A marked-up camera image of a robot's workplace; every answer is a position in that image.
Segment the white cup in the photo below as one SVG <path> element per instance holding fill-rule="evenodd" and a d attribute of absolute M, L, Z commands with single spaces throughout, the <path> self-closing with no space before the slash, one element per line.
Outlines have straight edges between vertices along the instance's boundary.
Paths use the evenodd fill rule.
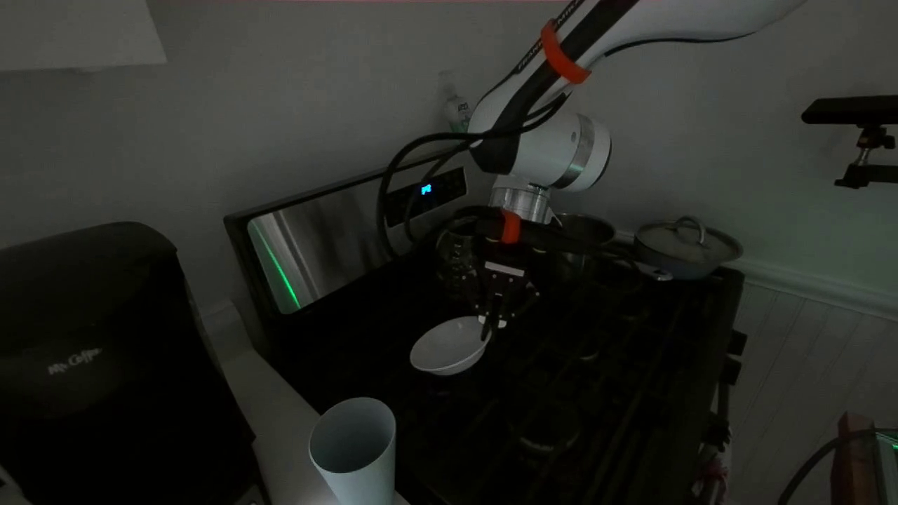
<path fill-rule="evenodd" d="M 315 424 L 308 458 L 339 505 L 395 505 L 395 419 L 384 400 L 335 403 Z"/>

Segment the green light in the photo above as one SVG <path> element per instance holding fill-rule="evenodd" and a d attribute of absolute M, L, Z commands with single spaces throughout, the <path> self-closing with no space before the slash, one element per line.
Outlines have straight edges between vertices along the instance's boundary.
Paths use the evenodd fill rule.
<path fill-rule="evenodd" d="M 279 254 L 275 254 L 275 249 L 269 246 L 269 242 L 265 239 L 265 233 L 259 233 L 259 239 L 261 239 L 265 252 L 266 252 L 269 260 L 275 263 L 279 278 L 280 278 L 280 287 L 286 288 L 293 306 L 300 309 L 300 306 L 303 306 L 303 302 L 300 302 L 300 294 L 297 294 L 297 288 L 293 287 L 293 281 L 286 278 L 283 263 L 279 260 Z"/>

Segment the white bowl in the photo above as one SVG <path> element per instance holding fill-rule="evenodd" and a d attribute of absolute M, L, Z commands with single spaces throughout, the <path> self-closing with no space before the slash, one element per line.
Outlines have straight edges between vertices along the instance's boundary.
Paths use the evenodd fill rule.
<path fill-rule="evenodd" d="M 480 340 L 482 323 L 473 316 L 454 316 L 430 329 L 411 354 L 411 362 L 421 372 L 454 375 L 468 371 L 487 351 L 489 340 Z"/>

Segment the orange band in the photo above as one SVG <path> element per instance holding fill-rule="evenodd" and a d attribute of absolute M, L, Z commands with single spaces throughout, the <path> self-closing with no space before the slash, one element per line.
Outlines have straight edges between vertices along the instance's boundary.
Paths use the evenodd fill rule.
<path fill-rule="evenodd" d="M 540 33 L 543 54 L 551 62 L 551 68 L 564 75 L 571 83 L 588 82 L 589 71 L 582 68 L 579 62 L 568 58 L 568 54 L 558 44 L 558 29 L 555 23 L 547 23 Z"/>

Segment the gray wall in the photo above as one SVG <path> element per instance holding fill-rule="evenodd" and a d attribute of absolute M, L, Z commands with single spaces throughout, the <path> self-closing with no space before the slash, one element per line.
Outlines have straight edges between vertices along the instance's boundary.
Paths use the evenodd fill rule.
<path fill-rule="evenodd" d="M 169 65 L 0 73 L 0 246 L 116 219 L 176 242 L 203 306 L 221 215 L 381 169 L 480 96 L 555 6 L 153 3 Z"/>
<path fill-rule="evenodd" d="M 898 312 L 898 184 L 835 188 L 858 128 L 801 120 L 814 97 L 898 93 L 895 23 L 895 0 L 808 0 L 749 38 L 610 58 L 579 97 L 616 165 L 571 205 L 625 228 L 696 212 L 743 242 L 749 273 Z"/>
<path fill-rule="evenodd" d="M 169 65 L 0 75 L 0 246 L 141 219 L 221 299 L 227 209 L 384 165 L 442 124 L 442 71 L 478 97 L 558 6 L 153 0 Z M 564 205 L 624 228 L 696 212 L 749 273 L 898 306 L 898 188 L 835 188 L 857 128 L 801 124 L 819 96 L 898 89 L 895 20 L 893 0 L 808 0 L 741 41 L 599 65 L 572 107 L 610 124 L 616 163 Z"/>

